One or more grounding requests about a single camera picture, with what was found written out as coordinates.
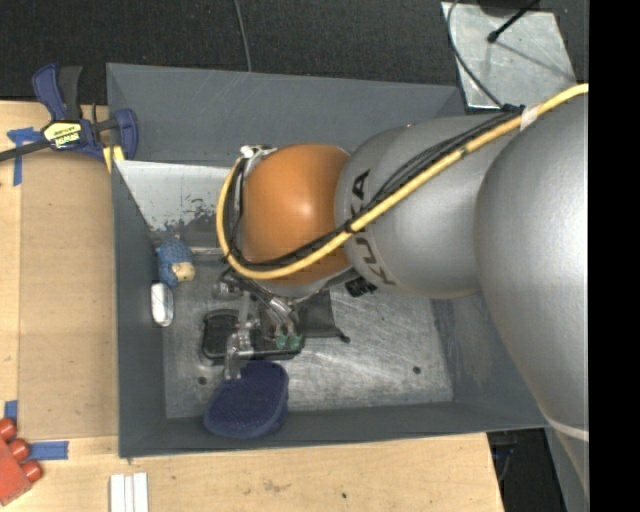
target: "blue sponge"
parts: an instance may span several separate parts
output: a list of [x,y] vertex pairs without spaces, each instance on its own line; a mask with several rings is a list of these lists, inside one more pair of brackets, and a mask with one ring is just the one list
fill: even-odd
[[240,375],[216,388],[204,413],[205,428],[235,439],[275,432],[287,414],[287,372],[277,363],[250,361]]

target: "bin floor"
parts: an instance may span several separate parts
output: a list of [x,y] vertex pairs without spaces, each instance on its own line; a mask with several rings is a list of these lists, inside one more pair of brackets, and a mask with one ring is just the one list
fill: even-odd
[[[196,279],[174,288],[175,320],[163,329],[166,413],[199,416],[222,380],[222,365],[201,361],[206,313],[237,309],[212,298],[223,270],[196,261]],[[351,297],[331,289],[336,325],[350,339],[307,338],[295,358],[282,361],[291,410],[321,410],[453,400],[452,385],[430,301],[376,291]]]

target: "red object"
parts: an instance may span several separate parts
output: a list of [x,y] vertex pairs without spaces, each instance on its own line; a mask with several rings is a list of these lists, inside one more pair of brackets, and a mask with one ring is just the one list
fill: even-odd
[[8,505],[31,489],[42,476],[42,468],[35,461],[22,463],[29,456],[29,445],[16,435],[16,424],[10,418],[0,419],[0,504]]

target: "black fabric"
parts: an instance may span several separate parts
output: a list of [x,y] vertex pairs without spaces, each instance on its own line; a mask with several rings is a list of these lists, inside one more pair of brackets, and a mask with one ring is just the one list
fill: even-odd
[[490,433],[489,444],[506,512],[566,511],[544,430]]
[[[455,85],[435,0],[238,0],[253,71]],[[505,0],[483,0],[504,7]],[[579,81],[588,80],[588,0],[542,0]],[[82,103],[106,104],[105,64],[246,70],[232,0],[3,2],[0,97],[33,97],[45,64],[84,67]]]
[[308,338],[342,337],[336,327],[329,290],[314,295],[298,305],[300,333]]

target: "yellow cable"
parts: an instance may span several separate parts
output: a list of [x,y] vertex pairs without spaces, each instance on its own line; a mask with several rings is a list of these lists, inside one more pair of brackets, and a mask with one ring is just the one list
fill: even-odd
[[[574,87],[570,87],[565,91],[553,96],[552,98],[540,103],[537,106],[537,117],[541,116],[545,112],[557,107],[558,105],[565,103],[571,98],[575,98],[576,96],[580,96],[582,94],[586,94],[589,92],[589,84],[581,84],[576,85]],[[472,139],[467,144],[462,146],[459,149],[454,150],[452,153],[449,153],[445,157],[438,160],[436,163],[431,165],[430,167],[423,170],[418,176],[407,182],[402,188],[398,189],[396,192],[387,197],[384,201],[377,204],[370,211],[365,213],[358,220],[354,221],[351,224],[351,229],[353,231],[360,231],[368,224],[377,219],[380,215],[387,212],[393,206],[398,204],[400,201],[405,199],[409,194],[414,192],[416,189],[424,185],[427,181],[437,176],[439,173],[444,171],[447,167],[450,167],[458,160],[463,158],[465,155],[477,151],[485,144],[501,137],[513,130],[516,130],[520,127],[520,123],[522,122],[522,116],[515,117],[509,121],[506,121],[495,128],[479,135],[478,137]],[[317,261],[321,260],[325,256],[331,254],[333,251],[338,249],[341,245],[343,245],[354,233],[342,231],[338,233],[333,239],[327,242],[325,245],[315,250],[308,256],[291,263],[289,265],[273,269],[273,270],[252,270],[244,267],[232,254],[230,254],[229,244],[224,236],[224,204],[226,202],[227,193],[231,186],[231,179],[233,176],[233,171],[236,166],[239,165],[242,158],[239,158],[234,164],[231,172],[227,176],[224,184],[222,185],[222,189],[220,191],[220,196],[218,198],[218,208],[216,210],[216,233],[218,235],[218,240],[220,241],[220,247],[222,248],[222,252],[224,254],[228,254],[227,261],[229,264],[241,275],[248,277],[250,279],[278,279],[280,277],[285,277],[291,275],[295,272],[303,270],[310,265],[313,265]]]

